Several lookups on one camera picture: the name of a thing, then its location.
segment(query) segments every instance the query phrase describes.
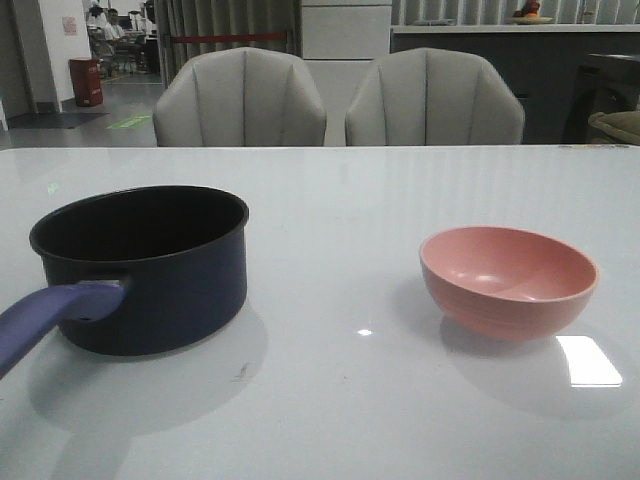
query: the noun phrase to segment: glossy table surface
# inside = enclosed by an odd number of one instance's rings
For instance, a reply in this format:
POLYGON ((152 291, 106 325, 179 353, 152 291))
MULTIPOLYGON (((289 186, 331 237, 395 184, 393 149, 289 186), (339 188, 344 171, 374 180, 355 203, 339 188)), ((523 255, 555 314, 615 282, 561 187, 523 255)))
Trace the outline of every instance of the glossy table surface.
POLYGON ((0 308, 43 287, 30 227, 141 185, 251 210, 248 299, 177 352, 105 357, 49 334, 0 380, 0 478, 640 478, 640 148, 21 149, 0 152, 0 308), (422 240, 533 230, 600 268, 556 337, 443 318, 422 240))

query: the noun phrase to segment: black saucepan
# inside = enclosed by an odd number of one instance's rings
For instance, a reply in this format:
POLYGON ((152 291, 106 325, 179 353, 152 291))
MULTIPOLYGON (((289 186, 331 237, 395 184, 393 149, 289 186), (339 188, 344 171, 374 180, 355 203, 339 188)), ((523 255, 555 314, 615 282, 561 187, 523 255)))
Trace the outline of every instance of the black saucepan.
POLYGON ((247 205, 196 186, 154 186, 62 207, 31 230, 48 288, 0 316, 0 377, 53 327, 110 355, 172 350, 215 332, 247 293, 247 205))

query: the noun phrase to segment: trash can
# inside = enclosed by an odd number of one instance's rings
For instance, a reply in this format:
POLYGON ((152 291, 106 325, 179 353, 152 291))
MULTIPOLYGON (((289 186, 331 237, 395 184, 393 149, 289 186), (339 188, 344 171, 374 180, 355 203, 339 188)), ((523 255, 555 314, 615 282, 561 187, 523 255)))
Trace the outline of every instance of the trash can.
POLYGON ((72 58, 69 60, 71 82, 76 105, 92 107, 102 103, 100 68, 95 58, 72 58))

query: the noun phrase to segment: curtain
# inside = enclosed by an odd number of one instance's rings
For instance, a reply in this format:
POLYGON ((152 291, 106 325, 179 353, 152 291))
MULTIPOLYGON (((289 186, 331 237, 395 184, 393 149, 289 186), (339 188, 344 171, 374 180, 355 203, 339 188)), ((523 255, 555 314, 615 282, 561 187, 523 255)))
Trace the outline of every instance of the curtain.
MULTIPOLYGON (((640 23, 638 0, 538 0, 552 23, 640 23)), ((501 25, 525 0, 394 0, 394 25, 452 19, 458 25, 501 25)))
POLYGON ((300 0, 155 0, 162 76, 168 85, 187 60, 203 53, 252 46, 300 55, 300 0), (286 32, 284 39, 191 42, 286 32))

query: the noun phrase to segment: cabinet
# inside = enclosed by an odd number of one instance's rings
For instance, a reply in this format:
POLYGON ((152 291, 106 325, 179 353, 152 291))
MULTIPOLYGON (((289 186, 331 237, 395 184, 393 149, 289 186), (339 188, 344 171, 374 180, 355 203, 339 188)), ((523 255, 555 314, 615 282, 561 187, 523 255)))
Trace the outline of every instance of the cabinet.
POLYGON ((327 109, 325 144, 345 144, 344 116, 369 62, 389 53, 391 0, 302 0, 302 57, 327 109))
POLYGON ((418 47, 485 57, 525 109, 523 142, 558 144, 582 60, 593 53, 638 53, 640 26, 393 27, 392 51, 418 47))

